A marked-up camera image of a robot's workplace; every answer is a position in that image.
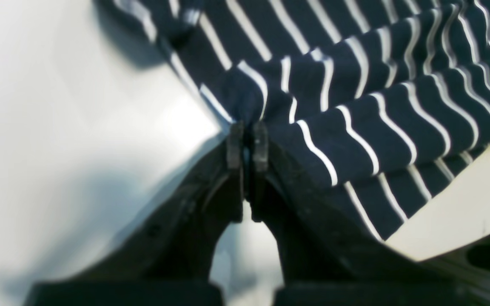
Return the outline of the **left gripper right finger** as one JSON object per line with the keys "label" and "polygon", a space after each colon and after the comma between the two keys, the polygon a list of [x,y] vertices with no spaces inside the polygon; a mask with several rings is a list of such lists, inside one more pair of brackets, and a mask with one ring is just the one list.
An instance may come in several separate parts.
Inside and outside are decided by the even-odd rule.
{"label": "left gripper right finger", "polygon": [[330,204],[263,122],[249,131],[253,220],[276,239],[275,306],[469,306],[457,281],[381,244]]}

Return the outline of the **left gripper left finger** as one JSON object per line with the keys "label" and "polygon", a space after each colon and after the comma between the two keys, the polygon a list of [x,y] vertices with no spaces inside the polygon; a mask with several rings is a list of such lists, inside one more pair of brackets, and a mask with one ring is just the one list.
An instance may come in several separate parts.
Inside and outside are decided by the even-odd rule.
{"label": "left gripper left finger", "polygon": [[63,281],[37,283],[26,306],[223,306],[209,275],[219,238],[243,219],[244,124],[200,159],[114,252]]}

